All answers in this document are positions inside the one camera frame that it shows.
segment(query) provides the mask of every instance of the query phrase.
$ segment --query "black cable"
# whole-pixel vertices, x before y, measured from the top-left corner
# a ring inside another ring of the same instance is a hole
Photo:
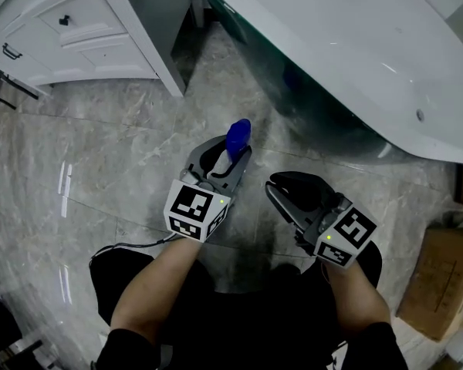
[[[151,244],[130,244],[130,243],[116,243],[116,244],[113,244],[113,245],[107,245],[103,248],[101,248],[99,251],[97,251],[92,257],[91,257],[91,261],[90,261],[90,265],[91,265],[91,262],[93,261],[93,259],[98,256],[99,254],[102,254],[103,252],[106,252],[106,251],[111,251],[111,250],[114,250],[115,248],[120,248],[120,247],[128,247],[128,248],[150,248],[150,247],[156,247],[157,245],[162,245],[164,243],[167,243],[169,241],[174,241],[174,240],[180,240],[181,238],[183,237],[176,237],[176,233],[172,233],[170,234],[169,236],[165,237],[165,238],[162,238],[161,240],[158,240],[156,241],[155,243],[151,243]]]

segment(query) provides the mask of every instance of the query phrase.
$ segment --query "drawer handle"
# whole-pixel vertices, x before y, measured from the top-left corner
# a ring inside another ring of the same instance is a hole
[[[22,53],[19,53],[17,55],[14,54],[14,52],[10,51],[8,49],[8,44],[5,43],[3,46],[2,46],[2,51],[3,51],[3,54],[5,56],[7,56],[8,58],[12,59],[12,60],[16,60],[18,58],[20,58],[22,56]]]
[[[59,19],[59,25],[68,26],[70,17],[65,15],[63,18]]]

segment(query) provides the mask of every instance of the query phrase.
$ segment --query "blue object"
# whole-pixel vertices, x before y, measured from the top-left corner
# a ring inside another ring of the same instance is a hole
[[[240,152],[247,147],[251,131],[252,125],[248,119],[240,119],[230,126],[230,130],[226,133],[226,150],[232,163],[238,159]]]

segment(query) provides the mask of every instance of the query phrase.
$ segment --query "black sleeve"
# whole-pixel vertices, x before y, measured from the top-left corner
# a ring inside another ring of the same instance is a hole
[[[348,342],[343,370],[360,368],[408,370],[391,325],[373,324]]]
[[[117,329],[108,335],[96,362],[96,370],[154,370],[159,364],[159,351],[146,338],[133,331]]]

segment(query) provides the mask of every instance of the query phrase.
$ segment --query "black chair leg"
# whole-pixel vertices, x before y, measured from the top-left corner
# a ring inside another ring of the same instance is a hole
[[[9,106],[12,109],[17,109],[16,106],[14,106],[13,104],[9,103],[8,101],[6,101],[6,100],[4,100],[2,98],[0,98],[0,102],[4,103],[6,106]]]
[[[2,75],[2,79],[8,83],[10,86],[13,86],[14,88],[20,90],[21,92],[24,92],[26,95],[28,95],[29,97],[32,97],[33,99],[37,100],[39,97],[37,95],[35,95],[34,93],[28,91],[26,88],[24,88],[23,86],[20,86],[18,83],[15,83],[14,81],[12,81],[8,76],[4,76]]]

